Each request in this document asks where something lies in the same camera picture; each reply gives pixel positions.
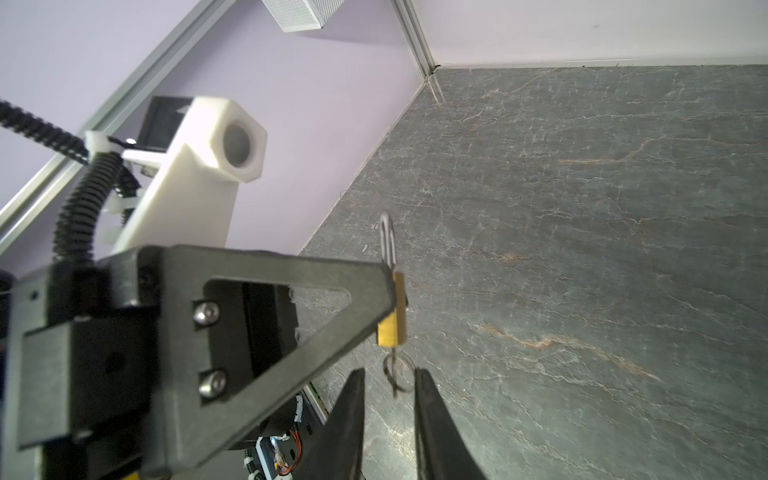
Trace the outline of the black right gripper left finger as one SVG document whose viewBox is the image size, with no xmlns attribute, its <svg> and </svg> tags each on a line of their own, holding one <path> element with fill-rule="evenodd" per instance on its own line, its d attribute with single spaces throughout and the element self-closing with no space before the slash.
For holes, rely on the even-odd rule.
<svg viewBox="0 0 768 480">
<path fill-rule="evenodd" d="M 365 370 L 348 376 L 316 444 L 300 462 L 300 479 L 360 479 L 365 428 Z"/>
</svg>

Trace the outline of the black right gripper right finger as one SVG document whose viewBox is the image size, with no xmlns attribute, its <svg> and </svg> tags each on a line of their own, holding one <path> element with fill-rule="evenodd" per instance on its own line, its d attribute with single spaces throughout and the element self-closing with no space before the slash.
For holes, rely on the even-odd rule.
<svg viewBox="0 0 768 480">
<path fill-rule="evenodd" d="M 415 370 L 414 414 L 419 479 L 485 479 L 463 442 L 430 372 Z"/>
</svg>

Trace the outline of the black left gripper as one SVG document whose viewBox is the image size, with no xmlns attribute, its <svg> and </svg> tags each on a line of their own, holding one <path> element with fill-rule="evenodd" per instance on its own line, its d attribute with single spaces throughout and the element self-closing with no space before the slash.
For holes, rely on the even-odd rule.
<svg viewBox="0 0 768 480">
<path fill-rule="evenodd" d="M 15 287 L 4 478 L 143 473 L 145 423 L 158 384 L 163 249 L 137 248 L 90 265 L 58 263 Z"/>
</svg>

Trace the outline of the brass padlock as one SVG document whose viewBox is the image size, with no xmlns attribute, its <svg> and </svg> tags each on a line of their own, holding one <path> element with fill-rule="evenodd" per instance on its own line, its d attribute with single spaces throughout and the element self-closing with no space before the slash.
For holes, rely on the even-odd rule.
<svg viewBox="0 0 768 480">
<path fill-rule="evenodd" d="M 388 213 L 381 214 L 379 230 L 382 261 L 386 264 L 391 274 L 392 309 L 378 324 L 377 344 L 383 348 L 396 349 L 407 341 L 407 294 L 405 276 L 397 269 L 394 223 Z"/>
</svg>

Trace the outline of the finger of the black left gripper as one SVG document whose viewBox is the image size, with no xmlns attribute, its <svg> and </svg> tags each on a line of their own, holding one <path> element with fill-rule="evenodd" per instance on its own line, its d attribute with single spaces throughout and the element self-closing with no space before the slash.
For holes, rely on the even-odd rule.
<svg viewBox="0 0 768 480">
<path fill-rule="evenodd" d="M 141 470 L 202 466 L 266 430 L 296 393 L 370 336 L 391 311 L 388 267 L 177 245 L 159 256 L 157 388 Z M 293 289 L 349 304 L 303 341 Z"/>
</svg>

